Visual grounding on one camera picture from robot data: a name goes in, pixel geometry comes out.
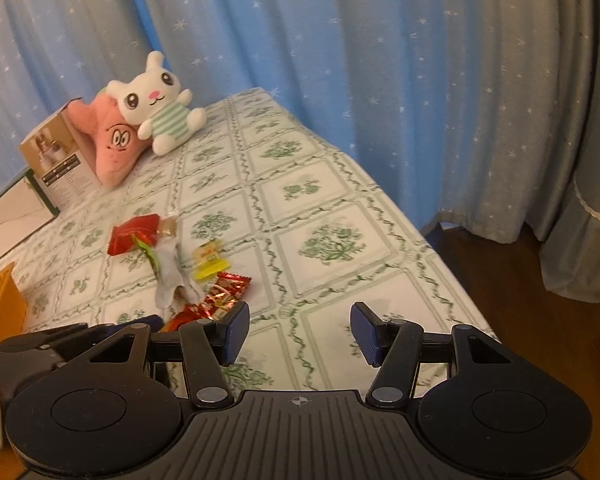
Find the white green snack pouch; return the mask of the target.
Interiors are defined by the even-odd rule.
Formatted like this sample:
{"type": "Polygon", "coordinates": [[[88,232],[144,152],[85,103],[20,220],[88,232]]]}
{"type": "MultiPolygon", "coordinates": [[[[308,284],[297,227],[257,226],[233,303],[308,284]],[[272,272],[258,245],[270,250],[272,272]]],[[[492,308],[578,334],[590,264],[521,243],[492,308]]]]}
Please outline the white green snack pouch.
{"type": "Polygon", "coordinates": [[[161,218],[155,246],[140,243],[137,247],[154,271],[157,281],[156,307],[163,311],[171,307],[175,300],[183,304],[196,304],[204,296],[202,289],[182,267],[177,230],[175,217],[161,218]]]}

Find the brown product cardboard box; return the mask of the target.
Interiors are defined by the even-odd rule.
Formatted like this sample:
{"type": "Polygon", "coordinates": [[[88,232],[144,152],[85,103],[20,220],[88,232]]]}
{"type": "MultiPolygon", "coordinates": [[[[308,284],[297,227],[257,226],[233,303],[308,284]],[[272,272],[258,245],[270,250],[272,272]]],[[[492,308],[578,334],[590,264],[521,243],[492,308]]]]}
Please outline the brown product cardboard box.
{"type": "Polygon", "coordinates": [[[96,176],[95,143],[69,116],[73,99],[46,117],[20,143],[36,182],[60,211],[79,205],[102,189],[96,176]]]}

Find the yellow candy packet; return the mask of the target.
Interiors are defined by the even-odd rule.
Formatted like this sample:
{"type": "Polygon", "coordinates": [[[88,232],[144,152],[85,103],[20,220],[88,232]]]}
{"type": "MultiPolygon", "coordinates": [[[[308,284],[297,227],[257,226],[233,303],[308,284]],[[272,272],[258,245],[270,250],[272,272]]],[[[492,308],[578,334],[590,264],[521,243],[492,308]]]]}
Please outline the yellow candy packet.
{"type": "Polygon", "coordinates": [[[230,267],[230,263],[222,257],[221,249],[222,243],[215,238],[198,246],[193,251],[193,278],[196,281],[204,281],[230,267]]]}

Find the blue star curtain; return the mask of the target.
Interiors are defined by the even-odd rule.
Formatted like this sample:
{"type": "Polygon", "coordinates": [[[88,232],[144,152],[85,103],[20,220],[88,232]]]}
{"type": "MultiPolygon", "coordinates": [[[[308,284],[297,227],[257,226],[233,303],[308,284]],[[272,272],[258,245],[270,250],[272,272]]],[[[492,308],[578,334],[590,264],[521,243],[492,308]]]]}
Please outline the blue star curtain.
{"type": "Polygon", "coordinates": [[[197,105],[252,87],[415,226],[547,238],[576,166],[597,0],[0,0],[0,191],[19,144],[159,50],[197,105]]]}

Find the pink star plush toy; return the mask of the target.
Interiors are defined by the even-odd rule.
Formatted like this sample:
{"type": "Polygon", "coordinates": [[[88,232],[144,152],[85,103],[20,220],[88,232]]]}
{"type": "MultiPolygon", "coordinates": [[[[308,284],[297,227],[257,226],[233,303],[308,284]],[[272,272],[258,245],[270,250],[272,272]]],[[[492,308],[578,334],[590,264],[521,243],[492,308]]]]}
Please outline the pink star plush toy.
{"type": "Polygon", "coordinates": [[[151,140],[140,140],[137,126],[121,115],[117,101],[100,92],[91,103],[71,100],[66,108],[69,122],[86,134],[95,148],[95,174],[105,188],[115,188],[132,171],[151,140]]]}

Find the red gold foil snack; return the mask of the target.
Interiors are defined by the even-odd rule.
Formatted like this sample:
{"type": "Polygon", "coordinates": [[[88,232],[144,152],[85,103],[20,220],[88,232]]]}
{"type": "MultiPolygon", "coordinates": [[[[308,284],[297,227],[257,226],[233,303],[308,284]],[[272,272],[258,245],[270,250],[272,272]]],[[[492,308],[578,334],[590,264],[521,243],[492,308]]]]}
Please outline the red gold foil snack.
{"type": "Polygon", "coordinates": [[[184,304],[182,310],[172,316],[161,331],[176,332],[180,326],[199,320],[219,321],[242,300],[250,284],[249,276],[219,272],[204,299],[199,304],[184,304]]]}

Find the red snack packet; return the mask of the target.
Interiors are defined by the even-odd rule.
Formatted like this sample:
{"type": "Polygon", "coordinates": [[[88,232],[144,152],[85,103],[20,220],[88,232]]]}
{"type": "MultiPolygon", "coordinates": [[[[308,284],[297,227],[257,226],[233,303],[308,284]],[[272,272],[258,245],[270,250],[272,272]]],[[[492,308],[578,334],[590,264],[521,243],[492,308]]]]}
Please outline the red snack packet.
{"type": "Polygon", "coordinates": [[[158,240],[160,220],[158,214],[145,214],[125,221],[120,226],[114,226],[109,237],[107,254],[123,255],[137,248],[140,243],[154,247],[158,240]]]}

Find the orange plastic bin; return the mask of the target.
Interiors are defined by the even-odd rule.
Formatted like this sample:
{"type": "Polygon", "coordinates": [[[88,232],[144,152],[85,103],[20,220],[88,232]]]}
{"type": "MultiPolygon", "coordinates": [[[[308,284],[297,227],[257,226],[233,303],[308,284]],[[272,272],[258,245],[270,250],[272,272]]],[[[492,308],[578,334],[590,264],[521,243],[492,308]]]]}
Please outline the orange plastic bin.
{"type": "Polygon", "coordinates": [[[0,271],[0,343],[22,333],[28,304],[12,278],[15,263],[0,271]]]}

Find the green patterned tablecloth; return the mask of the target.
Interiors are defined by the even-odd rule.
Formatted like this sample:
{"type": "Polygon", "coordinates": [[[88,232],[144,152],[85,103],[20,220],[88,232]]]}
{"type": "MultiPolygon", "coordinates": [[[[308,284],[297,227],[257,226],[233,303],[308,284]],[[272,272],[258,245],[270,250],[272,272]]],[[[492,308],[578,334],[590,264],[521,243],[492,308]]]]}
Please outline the green patterned tablecloth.
{"type": "Polygon", "coordinates": [[[349,327],[352,304],[430,333],[486,320],[442,259],[358,164],[265,91],[211,105],[208,124],[169,155],[144,156],[112,192],[62,212],[1,258],[27,299],[26,330],[120,323],[156,312],[138,252],[110,257],[112,228],[175,214],[182,266],[219,240],[248,276],[250,332],[225,370],[245,389],[365,390],[375,376],[349,327]]]}

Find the white bunny plush toy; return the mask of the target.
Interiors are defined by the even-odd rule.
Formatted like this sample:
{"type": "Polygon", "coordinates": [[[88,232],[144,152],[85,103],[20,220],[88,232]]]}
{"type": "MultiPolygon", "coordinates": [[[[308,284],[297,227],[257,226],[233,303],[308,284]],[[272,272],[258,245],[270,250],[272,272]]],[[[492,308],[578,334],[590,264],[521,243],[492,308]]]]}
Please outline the white bunny plush toy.
{"type": "Polygon", "coordinates": [[[106,87],[124,120],[137,126],[140,140],[151,140],[157,156],[179,148],[207,123],[206,110],[189,107],[193,93],[163,63],[164,55],[151,51],[143,73],[130,82],[112,80],[106,87]]]}

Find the grey ruffled fabric cover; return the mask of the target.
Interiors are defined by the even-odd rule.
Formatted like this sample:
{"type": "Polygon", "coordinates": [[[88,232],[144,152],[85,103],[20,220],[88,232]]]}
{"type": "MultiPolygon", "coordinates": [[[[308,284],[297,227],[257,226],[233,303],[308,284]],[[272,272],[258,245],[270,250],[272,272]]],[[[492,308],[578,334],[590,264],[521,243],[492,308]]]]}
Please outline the grey ruffled fabric cover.
{"type": "Polygon", "coordinates": [[[600,154],[582,155],[564,208],[542,247],[541,270],[550,292],[600,302],[600,154]]]}

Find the white flat box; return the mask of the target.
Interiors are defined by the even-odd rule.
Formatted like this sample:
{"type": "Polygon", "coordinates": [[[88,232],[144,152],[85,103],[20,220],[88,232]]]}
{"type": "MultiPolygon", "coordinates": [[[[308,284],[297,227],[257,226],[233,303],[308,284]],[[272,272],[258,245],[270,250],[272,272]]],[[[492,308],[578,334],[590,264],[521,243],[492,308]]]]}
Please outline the white flat box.
{"type": "Polygon", "coordinates": [[[54,220],[52,203],[31,169],[23,171],[0,194],[0,258],[54,220]]]}

